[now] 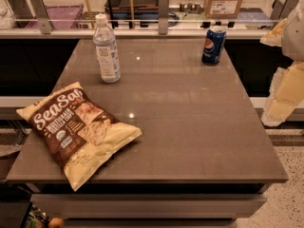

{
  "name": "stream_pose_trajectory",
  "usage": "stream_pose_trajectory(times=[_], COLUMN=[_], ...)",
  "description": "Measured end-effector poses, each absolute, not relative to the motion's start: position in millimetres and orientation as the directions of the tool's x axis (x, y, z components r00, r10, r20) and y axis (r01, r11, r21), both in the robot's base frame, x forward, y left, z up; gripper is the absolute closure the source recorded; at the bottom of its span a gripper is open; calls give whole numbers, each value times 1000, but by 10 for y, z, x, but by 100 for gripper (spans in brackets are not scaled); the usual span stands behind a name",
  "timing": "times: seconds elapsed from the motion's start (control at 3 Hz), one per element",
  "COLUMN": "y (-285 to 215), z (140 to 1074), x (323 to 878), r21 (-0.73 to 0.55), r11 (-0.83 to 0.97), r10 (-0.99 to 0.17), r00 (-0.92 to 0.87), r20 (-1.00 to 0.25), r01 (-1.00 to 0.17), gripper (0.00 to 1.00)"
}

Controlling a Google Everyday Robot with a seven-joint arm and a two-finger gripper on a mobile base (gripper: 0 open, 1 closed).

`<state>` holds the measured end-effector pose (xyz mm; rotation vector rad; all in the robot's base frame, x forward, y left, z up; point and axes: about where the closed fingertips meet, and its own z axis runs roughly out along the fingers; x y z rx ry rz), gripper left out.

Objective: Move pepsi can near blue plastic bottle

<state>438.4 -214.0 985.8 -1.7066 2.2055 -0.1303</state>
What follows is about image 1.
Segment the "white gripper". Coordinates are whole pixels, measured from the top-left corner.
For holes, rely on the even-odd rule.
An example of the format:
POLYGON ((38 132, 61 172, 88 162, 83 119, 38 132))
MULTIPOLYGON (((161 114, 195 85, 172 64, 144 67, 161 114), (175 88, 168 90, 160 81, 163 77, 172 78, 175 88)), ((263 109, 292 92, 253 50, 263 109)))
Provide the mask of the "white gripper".
POLYGON ((304 101, 304 0, 299 0, 287 19, 281 20, 263 35, 260 43, 282 47, 282 53, 294 60, 288 68, 279 67, 273 77, 261 121, 274 127, 284 123, 304 101))

